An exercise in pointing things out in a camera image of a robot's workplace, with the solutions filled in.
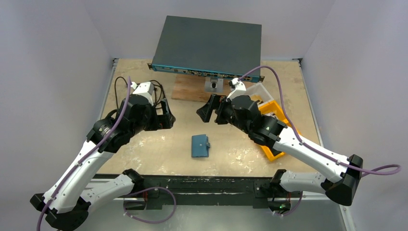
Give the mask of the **blue card holder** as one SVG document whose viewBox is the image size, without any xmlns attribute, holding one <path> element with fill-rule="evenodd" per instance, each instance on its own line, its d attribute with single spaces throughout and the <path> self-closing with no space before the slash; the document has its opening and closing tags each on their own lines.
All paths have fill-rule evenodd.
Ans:
<svg viewBox="0 0 408 231">
<path fill-rule="evenodd" d="M 209 138 L 205 134 L 193 135 L 191 137 L 191 157 L 202 158 L 209 157 L 209 149 L 211 145 Z"/>
</svg>

